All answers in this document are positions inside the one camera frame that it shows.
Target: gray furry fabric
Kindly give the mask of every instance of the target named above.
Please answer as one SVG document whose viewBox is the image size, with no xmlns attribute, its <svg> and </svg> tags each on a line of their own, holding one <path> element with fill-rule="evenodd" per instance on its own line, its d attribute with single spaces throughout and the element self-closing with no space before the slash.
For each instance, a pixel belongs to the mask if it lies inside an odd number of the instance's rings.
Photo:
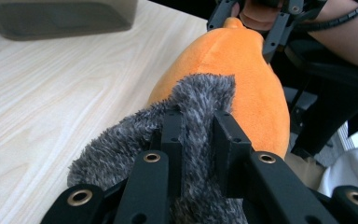
<svg viewBox="0 0 358 224">
<path fill-rule="evenodd" d="M 185 77 L 167 100 L 124 118 L 92 140 L 70 167 L 68 186 L 87 183 L 108 189 L 127 178 L 135 156 L 161 128 L 165 111 L 177 105 L 183 114 L 180 141 L 186 171 L 183 197 L 171 205 L 171 223 L 246 223 L 241 200 L 220 193 L 211 149 L 213 112 L 230 112 L 234 91 L 234 77 Z"/>
</svg>

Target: wooden tabletop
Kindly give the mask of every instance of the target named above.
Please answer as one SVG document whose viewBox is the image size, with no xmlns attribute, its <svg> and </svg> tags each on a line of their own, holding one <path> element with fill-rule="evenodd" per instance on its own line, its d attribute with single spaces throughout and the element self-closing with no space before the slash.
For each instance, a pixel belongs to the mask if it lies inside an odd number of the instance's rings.
<svg viewBox="0 0 358 224">
<path fill-rule="evenodd" d="M 139 0 L 125 32 L 0 36 L 0 223 L 39 223 L 85 145 L 142 109 L 206 21 Z"/>
</svg>

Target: black chair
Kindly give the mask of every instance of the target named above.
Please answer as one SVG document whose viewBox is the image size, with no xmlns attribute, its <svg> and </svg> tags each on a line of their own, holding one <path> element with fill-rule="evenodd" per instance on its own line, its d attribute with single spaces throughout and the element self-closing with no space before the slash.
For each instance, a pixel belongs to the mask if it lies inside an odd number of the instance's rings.
<svg viewBox="0 0 358 224">
<path fill-rule="evenodd" d="M 299 156 L 303 150 L 313 156 L 345 121 L 358 115 L 358 66 L 338 58 L 312 39 L 292 40 L 284 53 L 296 69 L 323 82 L 316 102 L 305 112 L 307 116 L 292 149 Z M 307 83 L 297 91 L 291 108 L 306 86 Z"/>
</svg>

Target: orange stuffed animal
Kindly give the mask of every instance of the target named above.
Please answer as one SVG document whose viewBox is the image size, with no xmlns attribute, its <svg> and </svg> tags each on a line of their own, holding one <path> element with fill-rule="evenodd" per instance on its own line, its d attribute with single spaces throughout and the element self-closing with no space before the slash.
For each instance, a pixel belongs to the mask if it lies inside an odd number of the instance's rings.
<svg viewBox="0 0 358 224">
<path fill-rule="evenodd" d="M 149 104 L 167 99 L 176 82 L 193 74 L 235 77 L 232 115 L 255 150 L 284 158 L 290 119 L 280 80 L 262 55 L 263 37 L 228 18 L 223 28 L 195 40 L 153 89 Z"/>
</svg>

